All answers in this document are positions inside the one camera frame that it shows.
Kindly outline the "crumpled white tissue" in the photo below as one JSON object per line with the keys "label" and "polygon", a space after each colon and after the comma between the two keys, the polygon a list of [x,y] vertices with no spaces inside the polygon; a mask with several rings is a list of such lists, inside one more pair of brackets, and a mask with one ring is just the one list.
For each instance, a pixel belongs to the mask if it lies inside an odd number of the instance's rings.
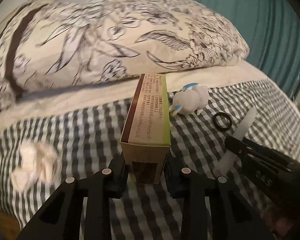
{"label": "crumpled white tissue", "polygon": [[13,189],[28,191],[36,182],[47,186],[61,183],[62,156],[50,144],[42,141],[24,141],[19,146],[21,165],[10,175]]}

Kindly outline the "white plush toy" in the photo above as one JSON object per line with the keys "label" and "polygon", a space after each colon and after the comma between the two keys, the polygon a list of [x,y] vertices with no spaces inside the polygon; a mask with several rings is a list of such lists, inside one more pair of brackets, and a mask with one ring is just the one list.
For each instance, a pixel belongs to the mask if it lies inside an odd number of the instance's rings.
{"label": "white plush toy", "polygon": [[198,83],[189,83],[176,92],[169,107],[171,115],[188,115],[202,113],[209,102],[209,88]]}

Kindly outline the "teal curtain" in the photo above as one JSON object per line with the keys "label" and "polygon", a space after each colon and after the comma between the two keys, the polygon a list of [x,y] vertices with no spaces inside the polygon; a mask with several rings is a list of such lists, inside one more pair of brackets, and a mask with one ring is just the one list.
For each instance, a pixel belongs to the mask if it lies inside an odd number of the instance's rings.
{"label": "teal curtain", "polygon": [[287,0],[194,0],[229,19],[247,42],[246,61],[291,99],[300,91],[300,19]]}

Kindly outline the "floral patterned pillow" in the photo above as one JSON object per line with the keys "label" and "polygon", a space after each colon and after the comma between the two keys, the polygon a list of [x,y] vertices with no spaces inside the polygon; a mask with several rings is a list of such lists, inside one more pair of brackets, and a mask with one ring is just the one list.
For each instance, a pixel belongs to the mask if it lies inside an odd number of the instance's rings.
{"label": "floral patterned pillow", "polygon": [[0,33],[0,111],[25,92],[233,66],[249,47],[192,0],[28,0]]}

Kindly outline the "brown medicine box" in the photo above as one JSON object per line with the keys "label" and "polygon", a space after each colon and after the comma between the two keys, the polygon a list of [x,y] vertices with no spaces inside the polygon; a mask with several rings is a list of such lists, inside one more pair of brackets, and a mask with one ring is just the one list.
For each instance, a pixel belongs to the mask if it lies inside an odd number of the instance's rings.
{"label": "brown medicine box", "polygon": [[166,77],[141,74],[121,134],[121,148],[132,181],[158,184],[170,152]]}

